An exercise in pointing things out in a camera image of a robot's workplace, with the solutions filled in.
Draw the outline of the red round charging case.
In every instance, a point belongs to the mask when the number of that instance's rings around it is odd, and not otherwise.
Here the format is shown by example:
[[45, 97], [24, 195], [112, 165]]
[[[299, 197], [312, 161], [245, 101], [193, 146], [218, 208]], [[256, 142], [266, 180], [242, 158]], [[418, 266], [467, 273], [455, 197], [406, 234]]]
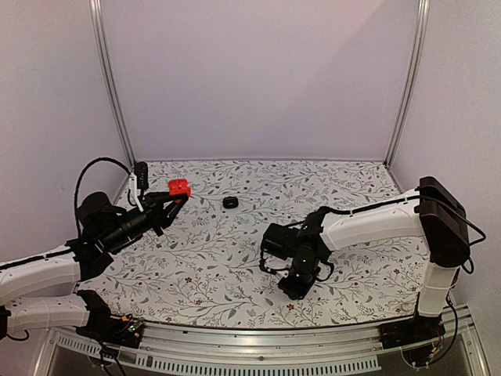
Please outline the red round charging case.
[[173, 179], [168, 182], [168, 192], [170, 196], [186, 195], [191, 196], [191, 187], [186, 179]]

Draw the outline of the black earbud charging case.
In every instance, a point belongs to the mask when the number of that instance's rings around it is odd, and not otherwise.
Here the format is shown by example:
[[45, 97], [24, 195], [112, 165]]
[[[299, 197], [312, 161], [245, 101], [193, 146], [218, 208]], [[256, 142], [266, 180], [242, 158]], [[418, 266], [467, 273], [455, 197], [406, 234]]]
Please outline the black earbud charging case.
[[239, 200], [237, 197], [224, 197], [222, 204], [223, 208], [226, 209], [237, 208], [239, 206]]

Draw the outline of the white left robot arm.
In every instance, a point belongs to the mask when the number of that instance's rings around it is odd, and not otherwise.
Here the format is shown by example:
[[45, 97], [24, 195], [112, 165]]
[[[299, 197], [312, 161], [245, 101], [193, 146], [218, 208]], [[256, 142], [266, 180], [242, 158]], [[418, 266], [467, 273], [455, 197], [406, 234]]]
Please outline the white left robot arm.
[[111, 204], [104, 192], [87, 196], [77, 208], [83, 227], [79, 238], [50, 252], [1, 265], [2, 338], [30, 329], [72, 326], [79, 335], [97, 342], [136, 347], [141, 338], [137, 324], [113, 316], [95, 291], [44, 298], [33, 298], [31, 293], [101, 275], [116, 254], [144, 233], [152, 230], [162, 235], [189, 196], [188, 188], [148, 193], [130, 210]]

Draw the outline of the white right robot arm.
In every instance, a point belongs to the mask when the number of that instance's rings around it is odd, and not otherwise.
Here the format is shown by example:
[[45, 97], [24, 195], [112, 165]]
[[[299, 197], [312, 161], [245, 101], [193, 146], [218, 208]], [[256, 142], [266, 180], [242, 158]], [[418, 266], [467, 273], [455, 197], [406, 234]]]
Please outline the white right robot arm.
[[260, 245], [259, 268], [279, 274], [279, 288], [291, 299], [303, 299], [318, 282], [322, 265], [333, 267], [334, 251], [353, 245], [397, 237], [421, 237], [429, 252], [424, 280], [416, 299], [415, 316], [405, 335], [422, 341], [442, 314], [455, 275], [470, 260], [475, 231], [485, 232], [468, 218], [465, 208], [434, 177], [420, 179], [417, 188], [365, 207], [335, 209], [322, 206], [300, 222], [272, 223]]

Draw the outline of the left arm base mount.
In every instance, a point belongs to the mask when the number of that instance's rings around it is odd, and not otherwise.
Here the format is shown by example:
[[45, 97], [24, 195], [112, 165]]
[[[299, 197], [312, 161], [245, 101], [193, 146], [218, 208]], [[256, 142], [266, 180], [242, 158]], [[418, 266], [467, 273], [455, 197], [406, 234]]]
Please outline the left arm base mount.
[[132, 314], [113, 315], [110, 307], [95, 291], [80, 290], [77, 296], [84, 301], [89, 314], [85, 324], [76, 327], [77, 334], [105, 344], [132, 349], [139, 347], [144, 332], [143, 319]]

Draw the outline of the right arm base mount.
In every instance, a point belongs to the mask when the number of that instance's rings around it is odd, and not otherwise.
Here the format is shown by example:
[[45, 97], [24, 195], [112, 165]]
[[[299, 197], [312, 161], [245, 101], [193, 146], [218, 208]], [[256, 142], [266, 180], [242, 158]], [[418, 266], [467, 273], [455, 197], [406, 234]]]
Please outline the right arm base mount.
[[445, 334], [442, 315], [425, 316], [416, 305], [413, 315], [405, 320], [378, 326], [379, 340], [384, 349], [393, 349], [428, 341]]

